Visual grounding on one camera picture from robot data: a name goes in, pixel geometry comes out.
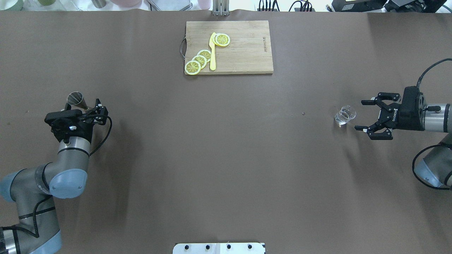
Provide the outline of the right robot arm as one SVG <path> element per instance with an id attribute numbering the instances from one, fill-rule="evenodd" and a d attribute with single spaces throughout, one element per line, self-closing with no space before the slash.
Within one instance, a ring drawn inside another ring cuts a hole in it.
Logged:
<path id="1" fill-rule="evenodd" d="M 428 102 L 419 88 L 379 92 L 362 105 L 377 108 L 376 119 L 356 125 L 360 148 L 350 164 L 361 173 L 402 180 L 412 177 L 428 189 L 451 191 L 451 104 Z"/>

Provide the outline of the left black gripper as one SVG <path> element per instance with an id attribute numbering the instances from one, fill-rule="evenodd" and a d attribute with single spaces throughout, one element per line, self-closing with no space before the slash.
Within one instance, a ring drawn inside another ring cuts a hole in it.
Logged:
<path id="1" fill-rule="evenodd" d="M 83 103 L 67 102 L 64 110 L 83 109 Z M 56 139 L 58 142 L 69 140 L 70 137 L 81 137 L 92 142 L 93 128 L 95 124 L 105 125 L 108 118 L 108 110 L 100 99 L 95 100 L 95 106 L 85 111 L 84 121 L 72 121 L 71 119 L 56 120 Z"/>

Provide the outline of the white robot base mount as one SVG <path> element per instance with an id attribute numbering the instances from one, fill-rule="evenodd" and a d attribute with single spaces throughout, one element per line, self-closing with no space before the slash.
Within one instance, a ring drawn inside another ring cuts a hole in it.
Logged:
<path id="1" fill-rule="evenodd" d="M 224 242 L 224 243 L 179 243 L 173 254 L 266 254 L 264 243 Z"/>

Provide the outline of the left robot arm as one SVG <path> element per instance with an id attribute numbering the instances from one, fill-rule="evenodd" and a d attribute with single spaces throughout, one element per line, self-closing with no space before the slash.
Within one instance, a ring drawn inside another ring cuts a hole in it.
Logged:
<path id="1" fill-rule="evenodd" d="M 2 254 L 54 254 L 63 240 L 54 198 L 75 198 L 86 186 L 94 125 L 111 121 L 106 106 L 70 95 L 62 111 L 44 119 L 59 142 L 56 161 L 11 173 L 1 195 L 17 206 L 18 224 L 1 227 Z"/>

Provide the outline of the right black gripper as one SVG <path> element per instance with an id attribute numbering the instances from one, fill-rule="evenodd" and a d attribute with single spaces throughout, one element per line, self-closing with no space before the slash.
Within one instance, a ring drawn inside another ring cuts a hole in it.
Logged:
<path id="1" fill-rule="evenodd" d="M 387 105 L 383 101 L 395 103 Z M 370 100 L 362 100 L 362 105 L 377 105 L 380 107 L 378 121 L 371 126 L 355 125 L 355 130 L 365 132 L 371 140 L 393 140 L 391 129 L 399 129 L 399 109 L 401 96 L 399 93 L 378 93 Z"/>

